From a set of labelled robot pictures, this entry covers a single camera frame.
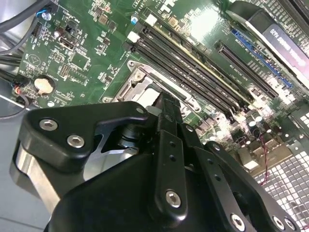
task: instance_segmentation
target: black cable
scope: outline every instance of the black cable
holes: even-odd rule
[[[13,60],[3,60],[0,57],[0,64],[9,65],[9,66],[13,66],[13,67],[19,67],[20,62],[13,61]]]
[[[9,20],[6,20],[0,23],[0,33],[4,33],[16,27],[18,24],[22,23],[27,18],[31,17],[32,15],[37,13],[39,10],[41,10],[49,2],[50,0],[37,0],[35,3],[33,3],[27,9],[23,10],[18,15],[10,18]]]
[[[0,56],[10,54],[10,53],[16,51],[17,49],[19,49],[27,41],[27,39],[31,36],[33,30],[35,29],[35,27],[38,24],[38,21],[39,21],[39,19],[37,17],[34,17],[28,31],[25,33],[25,35],[21,39],[21,41],[19,41],[14,47],[10,48],[9,50],[0,52]]]
[[[9,48],[13,48],[15,44],[10,40],[9,37],[7,37],[5,34],[1,35],[0,34],[0,39],[2,42],[4,42]],[[15,51],[18,55],[22,56],[24,52],[21,49],[17,49]]]
[[[0,116],[0,120],[4,120],[4,119],[10,119],[10,118],[13,118],[13,117],[17,117],[19,115],[21,115],[29,106],[29,100],[28,98],[22,94],[22,93],[19,93],[18,94],[19,97],[21,97],[24,101],[25,101],[25,105],[24,105],[24,108],[22,108],[20,111],[18,111],[17,113],[14,113],[12,115],[8,115],[8,116]]]
[[[3,55],[3,56],[0,57],[0,59],[21,62],[22,57],[15,56],[15,55]]]

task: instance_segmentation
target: silver screw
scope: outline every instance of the silver screw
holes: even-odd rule
[[[137,112],[139,112],[139,113],[141,113],[141,114],[144,113],[144,111],[143,111],[142,109],[140,109],[140,108],[136,108],[136,110],[137,110]]]
[[[231,220],[233,225],[237,228],[237,230],[243,232],[246,229],[245,223],[243,220],[236,214],[231,214]]]
[[[42,19],[46,20],[46,21],[50,21],[52,19],[52,15],[50,13],[42,13]]]
[[[273,218],[273,220],[274,220],[276,226],[277,226],[280,230],[282,230],[282,231],[285,230],[284,224],[282,223],[282,221],[280,221],[279,218],[277,218],[276,216],[273,216],[272,218]]]
[[[45,131],[54,131],[58,128],[58,124],[51,119],[43,119],[40,121],[40,127]]]
[[[81,148],[85,145],[84,139],[78,135],[70,135],[67,139],[67,142],[74,148]]]
[[[166,201],[170,204],[170,206],[174,208],[179,208],[181,205],[181,200],[178,194],[174,191],[166,192]]]
[[[165,118],[166,118],[168,121],[170,121],[170,122],[173,121],[173,119],[172,119],[172,117],[171,117],[170,115],[165,115]]]
[[[217,151],[220,151],[220,147],[217,144],[213,144],[214,149],[216,149]]]
[[[193,128],[190,127],[189,125],[186,125],[185,127],[187,128],[188,131],[193,132]]]
[[[296,231],[296,227],[295,227],[294,223],[291,222],[290,219],[288,219],[288,218],[285,217],[284,220],[285,220],[285,223],[286,223],[293,231]]]

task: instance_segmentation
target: chip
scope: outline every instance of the chip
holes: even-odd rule
[[[174,18],[174,17],[171,17],[169,19],[169,24],[174,28],[175,26],[177,26],[178,20],[176,18]]]
[[[102,15],[98,18],[100,24],[106,25],[108,22],[108,17],[106,15]]]

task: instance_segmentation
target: red wire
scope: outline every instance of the red wire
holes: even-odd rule
[[[265,163],[265,178],[260,183],[260,186],[262,186],[267,182],[267,179],[268,179],[268,160],[267,160],[267,147],[265,146],[264,138],[263,138],[262,135],[260,136],[260,140],[261,140],[261,143],[262,143],[262,148],[264,148],[264,163]]]

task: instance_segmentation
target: sticker label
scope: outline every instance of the sticker label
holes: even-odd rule
[[[263,35],[293,67],[309,79],[309,58],[278,25],[272,24]]]

